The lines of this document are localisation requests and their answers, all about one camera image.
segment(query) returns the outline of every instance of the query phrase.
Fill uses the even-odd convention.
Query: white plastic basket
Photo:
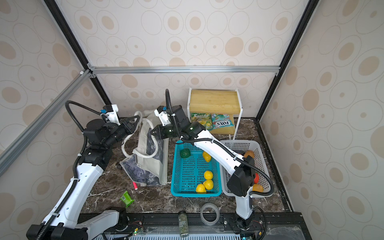
[[[268,169],[266,167],[265,160],[263,157],[263,153],[258,142],[250,141],[250,140],[221,140],[220,142],[233,151],[252,150],[253,153],[255,154],[255,166],[269,176]],[[222,185],[224,194],[230,197],[234,197],[235,195],[231,193],[231,191],[227,187],[227,182],[231,177],[231,175],[229,175],[229,173],[226,171],[226,169],[223,166],[220,166],[220,174],[221,174],[221,185]],[[263,192],[268,192],[271,189],[271,186],[269,185],[267,180],[262,176],[260,176],[260,180],[258,184],[263,186],[264,188]],[[257,198],[257,197],[264,197],[264,196],[253,194],[252,197]]]

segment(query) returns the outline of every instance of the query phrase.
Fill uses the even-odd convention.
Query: clear tape
[[[203,211],[204,211],[204,209],[207,209],[207,208],[212,208],[215,212],[216,212],[216,219],[214,220],[214,221],[212,221],[212,222],[209,222],[209,221],[207,221],[205,218],[204,218],[204,216],[203,216]],[[215,204],[213,204],[213,203],[206,203],[206,204],[204,204],[203,205],[203,207],[201,208],[201,210],[200,210],[200,218],[201,218],[201,221],[205,224],[205,225],[207,225],[207,226],[213,226],[213,225],[215,225],[217,222],[218,222],[218,219],[220,218],[220,210],[219,210],[219,208],[215,205]]]

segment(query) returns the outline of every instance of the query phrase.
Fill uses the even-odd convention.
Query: green fruit
[[[189,158],[191,156],[191,151],[188,148],[184,148],[183,150],[180,150],[180,156],[181,158]]]

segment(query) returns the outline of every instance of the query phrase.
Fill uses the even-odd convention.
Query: green package
[[[209,113],[191,113],[192,122],[198,122],[211,131],[213,129],[211,114]]]
[[[135,200],[131,198],[131,196],[128,194],[128,191],[125,191],[125,193],[120,198],[124,203],[125,207],[128,207],[133,203]]]
[[[214,129],[221,127],[233,127],[234,124],[228,114],[212,114],[212,123]]]

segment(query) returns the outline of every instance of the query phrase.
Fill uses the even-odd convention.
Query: basket
[[[181,158],[180,150],[188,148],[191,152],[189,158]],[[212,158],[206,162],[203,158],[203,150],[190,144],[177,144],[173,159],[171,193],[176,197],[217,197],[221,194],[220,164]],[[207,190],[206,194],[196,193],[198,184],[205,181],[205,171],[211,171],[214,175],[212,181],[214,187]]]
[[[265,160],[262,154],[262,150],[258,142],[250,141],[250,140],[222,140],[220,142],[233,151],[252,150],[253,153],[255,154],[255,166],[261,169],[266,175],[269,176],[268,169],[266,167]],[[229,175],[229,173],[226,171],[226,169],[223,166],[220,166],[220,175],[221,175],[221,184],[222,184],[224,194],[227,196],[234,197],[235,195],[227,187],[227,182],[231,177],[231,175]],[[263,192],[268,192],[271,189],[271,186],[269,186],[269,183],[267,182],[267,180],[262,176],[260,176],[260,180],[258,184],[263,186],[264,188]],[[257,198],[257,197],[264,197],[264,196],[253,194],[252,197]]]

